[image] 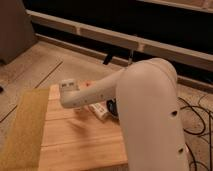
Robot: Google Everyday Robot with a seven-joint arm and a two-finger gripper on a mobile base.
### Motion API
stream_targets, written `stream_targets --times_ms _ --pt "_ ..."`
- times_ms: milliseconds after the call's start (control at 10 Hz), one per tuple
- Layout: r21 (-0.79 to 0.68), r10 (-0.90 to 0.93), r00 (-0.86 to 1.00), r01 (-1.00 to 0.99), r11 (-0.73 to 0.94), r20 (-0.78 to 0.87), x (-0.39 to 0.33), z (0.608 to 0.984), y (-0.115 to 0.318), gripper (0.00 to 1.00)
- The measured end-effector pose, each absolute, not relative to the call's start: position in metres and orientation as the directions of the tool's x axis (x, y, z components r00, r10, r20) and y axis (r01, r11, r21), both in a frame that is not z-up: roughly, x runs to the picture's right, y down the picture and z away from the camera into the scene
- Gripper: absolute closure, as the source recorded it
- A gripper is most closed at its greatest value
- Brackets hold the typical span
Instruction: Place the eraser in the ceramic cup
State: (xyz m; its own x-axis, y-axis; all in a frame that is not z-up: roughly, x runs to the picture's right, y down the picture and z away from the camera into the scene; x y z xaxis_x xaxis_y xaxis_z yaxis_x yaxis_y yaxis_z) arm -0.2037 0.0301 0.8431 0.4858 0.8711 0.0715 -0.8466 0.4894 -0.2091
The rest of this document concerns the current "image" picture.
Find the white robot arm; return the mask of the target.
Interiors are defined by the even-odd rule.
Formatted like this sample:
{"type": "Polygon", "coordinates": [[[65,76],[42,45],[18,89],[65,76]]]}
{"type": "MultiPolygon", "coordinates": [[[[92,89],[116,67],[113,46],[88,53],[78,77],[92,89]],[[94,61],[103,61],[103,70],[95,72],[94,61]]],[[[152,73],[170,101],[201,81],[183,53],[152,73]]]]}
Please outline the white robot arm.
{"type": "Polygon", "coordinates": [[[135,62],[83,89],[64,80],[59,90],[65,108],[116,101],[130,171],[189,171],[177,73],[168,61],[135,62]]]}

